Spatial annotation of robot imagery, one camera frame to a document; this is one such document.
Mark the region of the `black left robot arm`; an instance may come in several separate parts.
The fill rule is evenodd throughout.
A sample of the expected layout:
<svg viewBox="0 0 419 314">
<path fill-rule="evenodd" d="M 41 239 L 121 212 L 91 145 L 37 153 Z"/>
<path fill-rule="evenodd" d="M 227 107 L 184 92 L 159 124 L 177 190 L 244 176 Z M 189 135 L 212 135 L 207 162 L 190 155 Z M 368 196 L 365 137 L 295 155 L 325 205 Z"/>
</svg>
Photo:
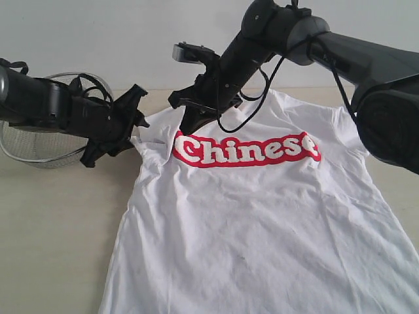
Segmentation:
<svg viewBox="0 0 419 314">
<path fill-rule="evenodd" d="M 24 61 L 1 60 L 1 121 L 17 130 L 85 138 L 74 154 L 87 168 L 106 154 L 115 157 L 133 148 L 134 128 L 150 126 L 137 108 L 147 91 L 137 84 L 114 99 L 107 84 L 90 73 L 72 72 L 65 84 L 28 72 Z"/>
</svg>

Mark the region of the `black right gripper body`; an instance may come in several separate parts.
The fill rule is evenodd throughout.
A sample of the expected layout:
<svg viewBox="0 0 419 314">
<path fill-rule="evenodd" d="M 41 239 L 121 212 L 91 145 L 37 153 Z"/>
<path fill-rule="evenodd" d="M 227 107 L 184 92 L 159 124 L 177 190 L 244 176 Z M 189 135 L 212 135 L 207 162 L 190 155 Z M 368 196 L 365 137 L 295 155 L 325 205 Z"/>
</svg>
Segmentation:
<svg viewBox="0 0 419 314">
<path fill-rule="evenodd" d="M 232 42 L 217 65 L 195 84 L 194 95 L 211 113 L 222 113 L 272 51 L 254 42 Z"/>
</svg>

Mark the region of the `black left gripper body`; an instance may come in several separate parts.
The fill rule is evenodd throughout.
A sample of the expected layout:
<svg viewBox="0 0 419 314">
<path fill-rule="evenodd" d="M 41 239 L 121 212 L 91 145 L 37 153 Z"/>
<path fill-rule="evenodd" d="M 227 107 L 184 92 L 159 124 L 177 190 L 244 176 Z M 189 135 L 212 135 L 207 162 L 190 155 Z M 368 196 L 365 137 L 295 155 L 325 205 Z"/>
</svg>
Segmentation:
<svg viewBox="0 0 419 314">
<path fill-rule="evenodd" d="M 81 163 L 94 167 L 96 161 L 108 154 L 116 156 L 132 148 L 130 137 L 136 126 L 148 128 L 145 115 L 137 109 L 135 114 L 120 114 L 112 107 L 83 97 L 74 97 L 65 132 L 88 139 Z"/>
</svg>

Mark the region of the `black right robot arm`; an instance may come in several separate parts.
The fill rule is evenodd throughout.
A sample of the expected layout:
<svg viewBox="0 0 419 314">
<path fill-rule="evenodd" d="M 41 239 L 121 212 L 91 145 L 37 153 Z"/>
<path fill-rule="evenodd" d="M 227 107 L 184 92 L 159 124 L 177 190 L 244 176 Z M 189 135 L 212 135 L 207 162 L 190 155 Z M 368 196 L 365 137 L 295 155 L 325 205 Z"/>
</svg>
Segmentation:
<svg viewBox="0 0 419 314">
<path fill-rule="evenodd" d="M 318 63 L 336 82 L 353 84 L 344 103 L 365 148 L 384 163 L 418 172 L 418 54 L 333 33 L 296 1 L 285 7 L 252 2 L 221 55 L 204 46 L 174 46 L 176 61 L 206 67 L 168 99 L 185 108 L 181 131 L 190 135 L 237 106 L 240 90 L 277 55 L 301 66 Z"/>
</svg>

